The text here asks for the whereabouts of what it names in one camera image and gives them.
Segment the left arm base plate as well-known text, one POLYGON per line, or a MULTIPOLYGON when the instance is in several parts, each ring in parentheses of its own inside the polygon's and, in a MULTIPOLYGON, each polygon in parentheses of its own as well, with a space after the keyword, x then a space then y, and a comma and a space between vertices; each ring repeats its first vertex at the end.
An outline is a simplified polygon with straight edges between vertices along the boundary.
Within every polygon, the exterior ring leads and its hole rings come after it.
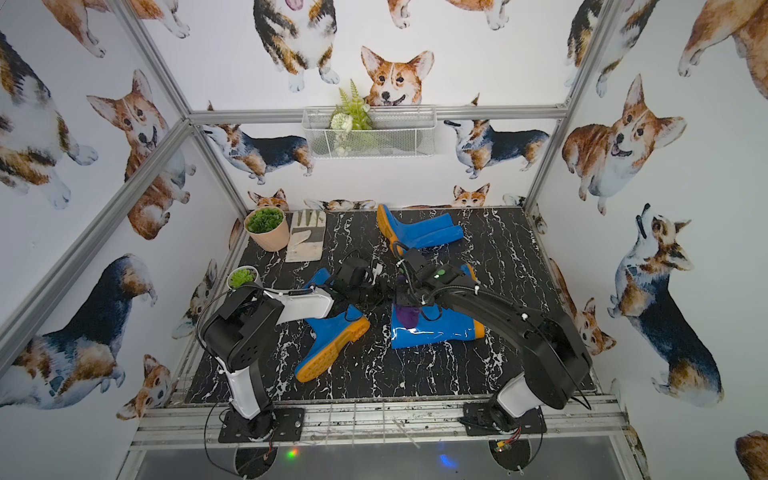
POLYGON ((296 442, 301 439, 305 414, 304 408, 273 408, 248 420, 230 407, 224 417, 218 442, 296 442))

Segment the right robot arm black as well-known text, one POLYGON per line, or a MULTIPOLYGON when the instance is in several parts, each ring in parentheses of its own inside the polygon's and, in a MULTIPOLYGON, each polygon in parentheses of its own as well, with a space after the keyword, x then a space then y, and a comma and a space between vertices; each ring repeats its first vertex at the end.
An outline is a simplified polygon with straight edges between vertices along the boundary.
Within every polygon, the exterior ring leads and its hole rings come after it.
POLYGON ((521 373, 495 394, 507 415, 519 418, 540 406, 561 410, 581 392, 592 360, 568 314, 522 306, 457 267, 398 269, 405 276, 408 303, 464 314, 515 348, 521 373))

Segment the purple cloth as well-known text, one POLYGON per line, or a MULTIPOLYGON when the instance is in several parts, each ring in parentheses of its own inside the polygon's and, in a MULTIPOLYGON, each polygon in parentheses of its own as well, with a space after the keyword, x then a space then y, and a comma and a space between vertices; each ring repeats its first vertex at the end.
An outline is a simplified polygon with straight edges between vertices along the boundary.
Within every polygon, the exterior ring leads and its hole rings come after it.
POLYGON ((394 305, 393 318, 397 319, 405 329, 417 327, 420 315, 421 309, 419 307, 394 305))

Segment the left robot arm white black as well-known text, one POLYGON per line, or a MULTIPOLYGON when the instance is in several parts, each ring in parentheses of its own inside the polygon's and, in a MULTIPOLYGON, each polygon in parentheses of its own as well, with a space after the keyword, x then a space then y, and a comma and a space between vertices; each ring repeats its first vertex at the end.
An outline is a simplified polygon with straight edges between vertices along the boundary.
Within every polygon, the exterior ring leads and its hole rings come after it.
POLYGON ((321 269, 299 289, 276 290, 250 282, 229 293, 221 307, 197 327, 196 336, 222 368, 234 412, 252 421, 270 410, 260 363, 276 345, 280 325, 305 321, 315 334, 310 352, 295 372, 298 381, 306 383, 327 370, 348 343, 370 328, 360 307, 369 300, 380 301, 376 279, 369 267, 351 265, 333 274, 321 269))

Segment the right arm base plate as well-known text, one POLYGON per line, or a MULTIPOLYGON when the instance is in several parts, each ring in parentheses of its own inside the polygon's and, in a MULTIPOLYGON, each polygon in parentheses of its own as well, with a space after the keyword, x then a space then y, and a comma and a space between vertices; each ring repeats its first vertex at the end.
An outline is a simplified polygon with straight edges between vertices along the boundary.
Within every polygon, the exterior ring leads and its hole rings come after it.
POLYGON ((517 430, 522 434, 547 432, 539 409, 529 410, 522 417, 513 418, 494 401, 465 403, 458 421, 468 436, 512 435, 517 430))

